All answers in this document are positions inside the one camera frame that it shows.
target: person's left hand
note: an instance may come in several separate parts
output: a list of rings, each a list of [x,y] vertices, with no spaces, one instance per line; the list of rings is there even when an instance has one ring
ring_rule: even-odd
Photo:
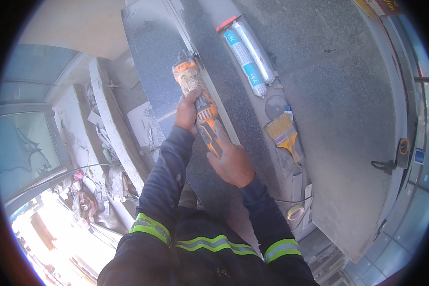
[[[183,95],[177,106],[177,119],[175,120],[175,126],[186,129],[194,136],[199,132],[195,125],[196,113],[194,102],[201,94],[202,87],[198,86],[192,90],[186,98],[184,98]]]

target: orange power tool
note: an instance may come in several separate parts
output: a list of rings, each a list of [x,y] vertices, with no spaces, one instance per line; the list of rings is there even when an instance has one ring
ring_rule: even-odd
[[[184,96],[197,86],[202,88],[202,95],[195,101],[196,125],[210,152],[218,158],[222,156],[221,143],[215,132],[215,120],[218,117],[218,107],[211,98],[207,87],[200,76],[200,69],[195,63],[194,56],[189,51],[181,51],[177,62],[172,68],[175,80],[180,84]]]

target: person's left arm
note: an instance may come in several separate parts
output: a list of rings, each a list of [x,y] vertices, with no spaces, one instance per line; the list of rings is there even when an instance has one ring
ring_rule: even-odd
[[[129,234],[119,242],[116,255],[100,273],[97,285],[168,283],[170,243],[177,205],[186,179],[186,167],[197,134],[194,102],[200,88],[177,107],[172,132],[160,147],[159,159],[149,174]]]

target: yellow brush handle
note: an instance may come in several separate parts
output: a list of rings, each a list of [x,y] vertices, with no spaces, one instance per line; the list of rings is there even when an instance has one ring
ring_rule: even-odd
[[[293,134],[291,138],[288,138],[288,140],[285,140],[283,143],[281,143],[278,147],[286,148],[291,152],[292,158],[294,159],[294,162],[296,164],[299,164],[301,158],[299,154],[296,151],[296,138],[297,133]]]

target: beige wall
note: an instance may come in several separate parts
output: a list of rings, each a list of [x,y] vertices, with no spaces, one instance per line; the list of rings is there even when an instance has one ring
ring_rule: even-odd
[[[45,0],[19,43],[78,50],[115,60],[128,50],[121,19],[124,0]]]

